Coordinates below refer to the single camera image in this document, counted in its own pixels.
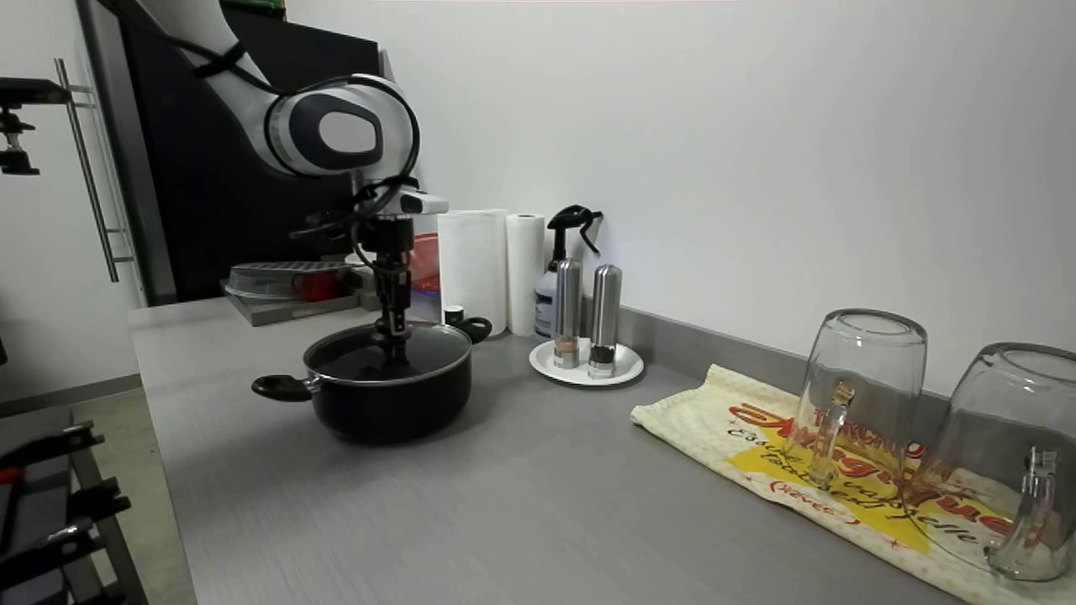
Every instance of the spray bottle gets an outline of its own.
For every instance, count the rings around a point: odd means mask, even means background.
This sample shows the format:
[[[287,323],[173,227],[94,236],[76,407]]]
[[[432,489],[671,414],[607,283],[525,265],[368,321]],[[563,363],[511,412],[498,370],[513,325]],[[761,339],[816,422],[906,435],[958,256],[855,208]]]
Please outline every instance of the spray bottle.
[[[568,257],[565,231],[579,227],[579,235],[582,236],[586,248],[590,248],[594,254],[600,255],[601,253],[598,252],[586,234],[594,221],[600,216],[600,211],[594,212],[582,206],[569,206],[549,220],[547,228],[553,230],[553,259],[549,262],[546,273],[535,286],[535,332],[540,336],[549,338],[552,329],[553,300],[556,299],[556,264]]]

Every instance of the black spray nozzle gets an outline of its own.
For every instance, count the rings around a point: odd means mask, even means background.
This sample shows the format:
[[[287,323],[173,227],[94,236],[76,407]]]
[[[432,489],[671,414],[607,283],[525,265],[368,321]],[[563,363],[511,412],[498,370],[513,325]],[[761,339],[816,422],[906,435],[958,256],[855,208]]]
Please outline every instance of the black spray nozzle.
[[[550,267],[555,266],[557,261],[564,261],[567,257],[568,252],[564,241],[564,234],[566,230],[576,227],[580,227],[579,235],[583,238],[583,242],[586,243],[586,248],[590,248],[594,254],[601,254],[586,233],[594,224],[594,221],[600,217],[600,210],[595,212],[590,208],[578,205],[569,206],[554,214],[549,220],[549,225],[547,225],[548,228],[553,229],[553,261],[550,263]]]

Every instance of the floor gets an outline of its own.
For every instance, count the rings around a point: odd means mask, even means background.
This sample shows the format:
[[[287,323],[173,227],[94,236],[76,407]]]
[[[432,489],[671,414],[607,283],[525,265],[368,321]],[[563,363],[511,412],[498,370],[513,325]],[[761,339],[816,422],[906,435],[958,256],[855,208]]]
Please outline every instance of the floor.
[[[76,422],[94,421],[104,442],[94,448],[103,477],[116,477],[131,508],[123,527],[151,605],[193,605],[194,586],[175,526],[165,473],[157,453],[145,393],[141,389],[71,406]],[[95,558],[102,579],[115,576],[108,560]]]

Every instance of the pot lid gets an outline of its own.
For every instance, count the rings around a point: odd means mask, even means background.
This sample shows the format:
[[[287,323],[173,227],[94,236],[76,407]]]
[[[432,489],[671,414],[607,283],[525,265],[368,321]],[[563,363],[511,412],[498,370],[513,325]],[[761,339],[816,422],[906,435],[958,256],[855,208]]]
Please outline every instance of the pot lid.
[[[443,324],[411,323],[407,362],[387,363],[372,325],[338,332],[314,342],[303,355],[307,368],[331,382],[388,385],[448,371],[467,358],[470,338]]]

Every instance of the pepper grinder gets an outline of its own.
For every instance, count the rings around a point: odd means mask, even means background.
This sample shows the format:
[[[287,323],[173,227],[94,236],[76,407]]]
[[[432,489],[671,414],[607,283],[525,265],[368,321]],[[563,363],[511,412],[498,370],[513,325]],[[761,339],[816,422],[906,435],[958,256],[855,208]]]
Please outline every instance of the pepper grinder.
[[[553,300],[553,365],[579,366],[579,332],[583,306],[583,265],[575,258],[556,264],[556,297]]]
[[[586,375],[593,379],[617,374],[617,319],[623,272],[614,265],[594,269],[594,309],[591,315],[591,358]]]

